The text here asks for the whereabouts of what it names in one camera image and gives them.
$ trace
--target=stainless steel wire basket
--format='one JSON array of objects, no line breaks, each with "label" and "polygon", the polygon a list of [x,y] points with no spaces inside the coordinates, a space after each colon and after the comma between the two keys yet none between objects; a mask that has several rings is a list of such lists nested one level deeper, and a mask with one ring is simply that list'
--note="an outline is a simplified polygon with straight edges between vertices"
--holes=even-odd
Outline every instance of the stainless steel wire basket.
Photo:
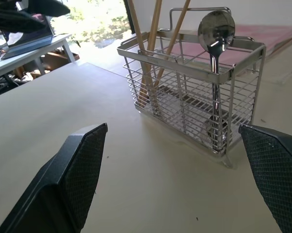
[{"label": "stainless steel wire basket", "polygon": [[[180,33],[174,45],[180,48],[179,53],[166,55],[164,45],[172,37],[170,31],[157,32],[161,46],[154,52],[139,50],[135,37],[118,47],[119,55],[125,58],[123,67],[128,70],[126,77],[135,107],[230,167],[228,152],[240,140],[239,125],[253,122],[266,47],[249,37],[235,37],[228,50],[244,53],[243,58],[234,64],[219,63],[219,74],[214,74],[205,51],[196,55],[183,53],[184,43],[199,43],[196,35]],[[142,37],[147,42],[149,33]],[[151,71],[145,72],[149,65]],[[158,80],[162,68],[164,73]],[[219,85],[216,102],[212,98],[212,84]],[[217,114],[213,104],[219,105]]]}]

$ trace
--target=table surface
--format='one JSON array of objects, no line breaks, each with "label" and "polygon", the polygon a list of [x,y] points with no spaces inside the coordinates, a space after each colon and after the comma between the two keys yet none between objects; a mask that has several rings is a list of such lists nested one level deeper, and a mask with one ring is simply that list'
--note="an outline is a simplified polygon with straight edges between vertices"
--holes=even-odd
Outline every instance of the table surface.
[{"label": "table surface", "polygon": [[23,59],[28,58],[28,57],[35,56],[40,50],[42,50],[42,49],[43,50],[47,50],[49,47],[52,47],[54,44],[63,42],[65,39],[67,39],[70,36],[71,36],[70,34],[58,35],[58,36],[55,36],[52,39],[52,43],[50,45],[44,46],[44,47],[39,48],[37,50],[30,51],[30,52],[27,52],[27,53],[24,53],[24,54],[15,56],[15,57],[8,58],[8,59],[5,59],[5,60],[1,60],[0,59],[0,70],[15,64],[20,60],[23,60]]},{"label": "table surface", "polygon": [[[235,169],[209,161],[139,114],[125,78],[82,60],[0,95],[0,224],[69,134],[104,122],[83,233],[280,232],[242,143],[231,152]],[[262,80],[255,124],[292,134],[292,77]]]}]

